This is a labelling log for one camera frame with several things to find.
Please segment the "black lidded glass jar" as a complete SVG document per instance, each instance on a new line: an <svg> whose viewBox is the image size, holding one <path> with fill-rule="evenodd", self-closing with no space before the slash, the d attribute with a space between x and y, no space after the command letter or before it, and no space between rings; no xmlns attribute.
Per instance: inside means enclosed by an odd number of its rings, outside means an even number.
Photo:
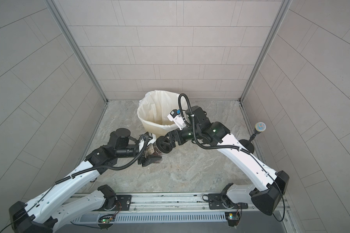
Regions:
<svg viewBox="0 0 350 233"><path fill-rule="evenodd" d="M150 144L146 147L144 155L146 158L148 158L151 155L158 156L158 155L160 155L160 151L158 150L156 144L153 143L153 144Z"/></svg>

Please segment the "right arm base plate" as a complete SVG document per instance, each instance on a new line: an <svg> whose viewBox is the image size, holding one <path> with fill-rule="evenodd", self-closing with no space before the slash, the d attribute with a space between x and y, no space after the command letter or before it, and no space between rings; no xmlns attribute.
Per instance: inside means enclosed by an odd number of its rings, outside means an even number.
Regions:
<svg viewBox="0 0 350 233"><path fill-rule="evenodd" d="M207 194L206 201L211 210L248 209L246 203L233 203L225 194Z"/></svg>

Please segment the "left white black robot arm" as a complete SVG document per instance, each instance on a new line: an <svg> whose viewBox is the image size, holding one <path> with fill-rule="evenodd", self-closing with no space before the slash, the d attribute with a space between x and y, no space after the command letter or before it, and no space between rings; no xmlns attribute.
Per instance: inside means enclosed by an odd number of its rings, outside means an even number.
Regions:
<svg viewBox="0 0 350 233"><path fill-rule="evenodd" d="M124 170L138 162L143 167L161 159L163 137L147 132L139 139L126 128L110 134L109 142L86 156L70 174L28 202L9 208L10 227L15 233L54 233L75 218L98 209L120 211L116 192L107 184L71 203L66 201L107 170Z"/></svg>

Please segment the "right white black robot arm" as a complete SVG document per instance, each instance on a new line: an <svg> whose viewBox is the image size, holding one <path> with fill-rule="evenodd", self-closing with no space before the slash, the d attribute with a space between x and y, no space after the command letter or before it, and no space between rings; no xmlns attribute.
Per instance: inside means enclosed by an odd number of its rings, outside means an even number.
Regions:
<svg viewBox="0 0 350 233"><path fill-rule="evenodd" d="M252 181L246 196L262 213L273 215L278 204L283 201L288 187L289 175L275 171L265 165L242 145L222 123L211 123L206 112L199 106L182 112L174 109L167 116L177 129L157 140L164 153L169 153L176 145L193 141L204 150L217 150L230 159Z"/></svg>

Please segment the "black round jar lid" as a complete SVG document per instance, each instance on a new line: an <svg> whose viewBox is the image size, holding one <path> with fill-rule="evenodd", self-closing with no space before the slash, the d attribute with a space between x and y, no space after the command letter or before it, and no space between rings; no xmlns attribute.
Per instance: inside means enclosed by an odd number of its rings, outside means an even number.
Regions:
<svg viewBox="0 0 350 233"><path fill-rule="evenodd" d="M156 147L161 153L165 154L169 154L173 149L170 139L164 136L160 136L156 140Z"/></svg>

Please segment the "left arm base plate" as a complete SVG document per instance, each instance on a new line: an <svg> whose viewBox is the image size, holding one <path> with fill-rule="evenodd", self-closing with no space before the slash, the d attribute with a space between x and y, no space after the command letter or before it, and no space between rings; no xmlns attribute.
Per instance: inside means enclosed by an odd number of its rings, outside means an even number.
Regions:
<svg viewBox="0 0 350 233"><path fill-rule="evenodd" d="M131 195L117 195L114 198L108 198L103 206L95 211L128 211L131 205Z"/></svg>

